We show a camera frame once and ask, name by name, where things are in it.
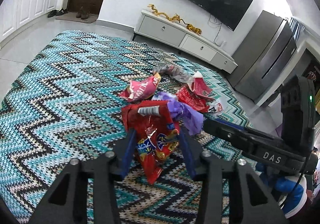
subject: black shoe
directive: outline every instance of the black shoe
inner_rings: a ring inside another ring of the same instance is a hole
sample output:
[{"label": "black shoe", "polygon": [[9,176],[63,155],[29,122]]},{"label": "black shoe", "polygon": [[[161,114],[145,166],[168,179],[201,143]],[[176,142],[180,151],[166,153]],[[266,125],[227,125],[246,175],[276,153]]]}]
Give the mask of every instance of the black shoe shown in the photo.
[{"label": "black shoe", "polygon": [[61,10],[59,10],[57,13],[56,13],[56,16],[61,16],[61,15],[64,15],[64,14],[66,14],[66,13],[68,13],[68,11],[67,11],[67,9],[61,9]]},{"label": "black shoe", "polygon": [[83,13],[81,15],[81,19],[82,20],[86,20],[87,18],[89,18],[89,12],[86,12],[83,10]]},{"label": "black shoe", "polygon": [[51,17],[55,16],[56,13],[57,13],[57,11],[58,11],[58,10],[50,11],[49,14],[48,14],[48,18],[51,18]]},{"label": "black shoe", "polygon": [[77,12],[76,18],[81,18],[82,14],[83,14],[83,7],[81,7],[81,9]]}]

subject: zigzag pattern blanket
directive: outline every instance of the zigzag pattern blanket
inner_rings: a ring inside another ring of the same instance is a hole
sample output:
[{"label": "zigzag pattern blanket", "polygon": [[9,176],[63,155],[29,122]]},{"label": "zigzag pattern blanket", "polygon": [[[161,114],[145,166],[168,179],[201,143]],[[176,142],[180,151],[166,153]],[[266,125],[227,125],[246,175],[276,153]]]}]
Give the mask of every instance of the zigzag pattern blanket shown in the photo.
[{"label": "zigzag pattern blanket", "polygon": [[[224,79],[175,54],[146,44],[81,31],[54,38],[12,84],[0,110],[0,194],[20,223],[27,223],[42,196],[71,158],[96,158],[125,136],[118,96],[130,79],[142,80],[159,64],[171,63],[190,74],[200,71],[229,106],[220,117],[242,126],[248,119]],[[158,91],[175,93],[181,85],[163,76]],[[236,160],[240,151],[202,132],[198,141],[214,154]],[[192,223],[201,183],[190,180],[182,154],[174,152],[158,181],[149,185],[140,165],[116,184],[122,222]],[[223,221],[228,220],[225,184]],[[92,220],[92,201],[88,201]]]}]

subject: tiled floor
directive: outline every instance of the tiled floor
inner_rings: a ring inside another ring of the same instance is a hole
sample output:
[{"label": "tiled floor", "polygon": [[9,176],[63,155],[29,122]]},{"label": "tiled floor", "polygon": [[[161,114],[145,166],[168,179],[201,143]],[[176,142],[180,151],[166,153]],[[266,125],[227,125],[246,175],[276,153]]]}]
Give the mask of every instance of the tiled floor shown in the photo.
[{"label": "tiled floor", "polygon": [[[95,23],[84,24],[78,22],[55,20],[55,18],[42,19],[38,23],[27,28],[0,50],[0,100],[9,90],[11,83],[19,76],[25,66],[39,53],[58,33],[65,30],[81,30],[104,34],[113,37],[121,37],[131,40],[133,34],[112,28],[98,26]],[[137,36],[136,41],[146,42],[152,47],[165,51],[178,53],[178,50],[158,41]],[[210,69],[215,67],[199,60],[198,58],[182,52],[181,55],[191,61],[202,64]],[[235,95],[244,111],[247,113],[254,128],[267,133],[275,133],[276,125],[270,114],[265,109],[257,108],[255,104],[240,93]]]}]

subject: golden dragon figurine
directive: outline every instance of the golden dragon figurine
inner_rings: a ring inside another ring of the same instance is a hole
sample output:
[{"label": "golden dragon figurine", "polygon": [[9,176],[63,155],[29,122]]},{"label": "golden dragon figurine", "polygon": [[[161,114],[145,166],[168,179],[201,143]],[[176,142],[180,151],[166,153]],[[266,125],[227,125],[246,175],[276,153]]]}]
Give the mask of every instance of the golden dragon figurine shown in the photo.
[{"label": "golden dragon figurine", "polygon": [[200,35],[200,34],[202,33],[202,31],[201,31],[200,28],[196,28],[196,27],[194,27],[194,26],[193,26],[192,24],[190,24],[190,23],[185,23],[184,20],[181,19],[178,14],[175,14],[172,18],[170,18],[166,13],[164,13],[164,12],[158,12],[158,10],[156,9],[156,7],[155,7],[154,4],[149,4],[148,7],[151,8],[151,10],[153,10],[152,13],[153,13],[154,15],[156,15],[156,16],[164,15],[167,20],[172,21],[172,22],[178,21],[178,22],[180,23],[180,21],[183,21],[183,23],[184,23],[185,25],[187,25],[187,29],[188,29],[189,31],[192,31],[192,32],[194,32],[194,33],[196,33],[196,34],[198,34],[198,35]]}]

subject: refrigerator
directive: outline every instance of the refrigerator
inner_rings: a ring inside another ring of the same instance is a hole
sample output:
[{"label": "refrigerator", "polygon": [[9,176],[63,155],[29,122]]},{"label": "refrigerator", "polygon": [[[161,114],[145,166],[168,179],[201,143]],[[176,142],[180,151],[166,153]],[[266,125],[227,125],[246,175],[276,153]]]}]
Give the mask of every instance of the refrigerator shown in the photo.
[{"label": "refrigerator", "polygon": [[257,103],[280,75],[296,48],[288,22],[262,11],[232,55],[238,67],[227,79],[235,90]]}]

